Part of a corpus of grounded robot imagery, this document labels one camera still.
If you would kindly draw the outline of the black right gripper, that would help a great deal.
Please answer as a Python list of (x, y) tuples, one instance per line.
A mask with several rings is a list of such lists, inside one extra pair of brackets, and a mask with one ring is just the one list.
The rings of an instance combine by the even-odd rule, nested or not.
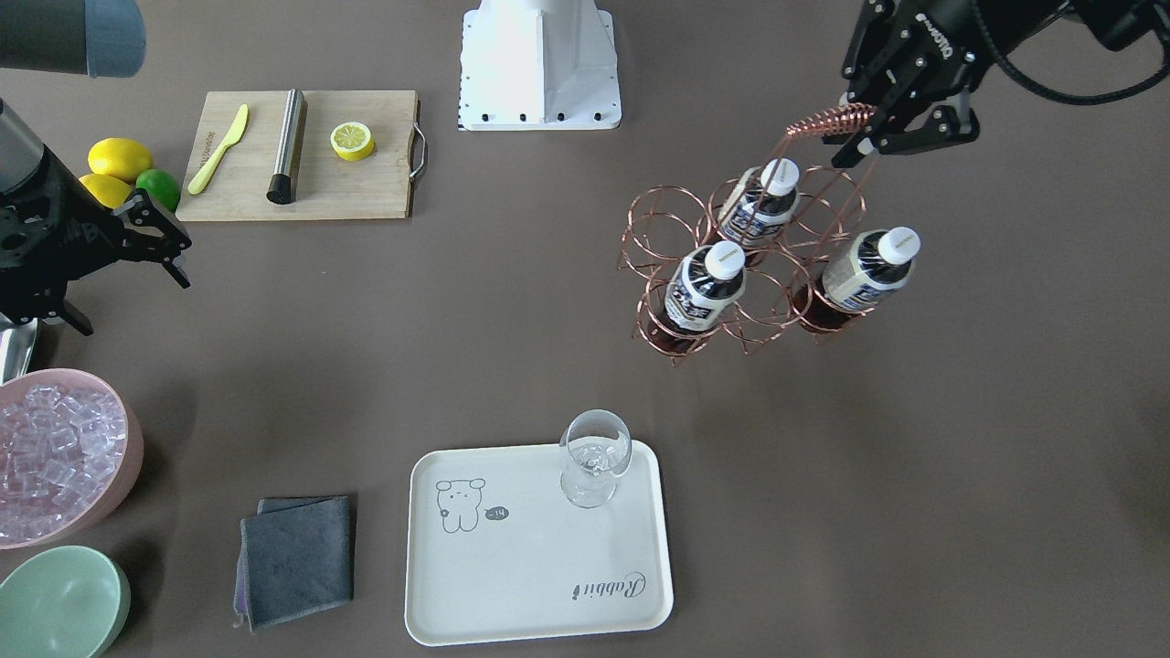
[(183, 222), (149, 191), (132, 191), (112, 211), (62, 164), (42, 164), (4, 194), (1, 311), (11, 321), (40, 318), (92, 335), (92, 323), (66, 297), (68, 285), (118, 260), (153, 262), (188, 289)]

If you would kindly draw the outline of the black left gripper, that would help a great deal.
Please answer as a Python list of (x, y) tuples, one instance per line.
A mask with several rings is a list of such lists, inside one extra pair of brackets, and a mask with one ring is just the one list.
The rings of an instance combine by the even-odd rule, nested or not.
[[(978, 139), (980, 124), (968, 92), (990, 64), (969, 1), (863, 1), (841, 64), (847, 88), (837, 109), (847, 119), (844, 133), (830, 137), (840, 144), (831, 166)], [(935, 101), (944, 102), (918, 126), (895, 129), (892, 115), (918, 115)]]

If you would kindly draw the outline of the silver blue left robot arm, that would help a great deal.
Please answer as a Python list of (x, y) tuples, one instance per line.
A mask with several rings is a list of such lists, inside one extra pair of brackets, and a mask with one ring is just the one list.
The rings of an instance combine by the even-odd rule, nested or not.
[(1059, 18), (1082, 23), (1110, 52), (1149, 34), (1166, 48), (1165, 1), (865, 4), (841, 67), (848, 80), (844, 102), (869, 105), (874, 115), (852, 136), (837, 137), (832, 166), (856, 166), (865, 145), (881, 155), (918, 155), (977, 139), (980, 125), (970, 97), (993, 66), (1041, 100), (1073, 107), (1130, 100), (1166, 78), (1162, 63), (1149, 78), (1090, 95), (1028, 78), (1010, 53)]

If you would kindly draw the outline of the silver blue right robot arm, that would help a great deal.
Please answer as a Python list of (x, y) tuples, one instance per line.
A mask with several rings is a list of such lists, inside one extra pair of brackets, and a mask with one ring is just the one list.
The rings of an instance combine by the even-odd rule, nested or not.
[[(133, 1), (5, 1), (4, 67), (130, 78), (142, 69), (145, 32)], [(1, 311), (11, 324), (35, 320), (92, 334), (68, 286), (121, 261), (159, 263), (187, 288), (187, 229), (147, 190), (103, 205), (37, 133), (4, 103), (1, 118)]]

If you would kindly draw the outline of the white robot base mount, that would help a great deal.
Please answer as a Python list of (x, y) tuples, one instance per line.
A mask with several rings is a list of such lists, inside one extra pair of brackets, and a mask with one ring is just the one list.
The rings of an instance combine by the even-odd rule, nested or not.
[(463, 14), (460, 63), (460, 130), (622, 124), (614, 21), (593, 1), (482, 1)]

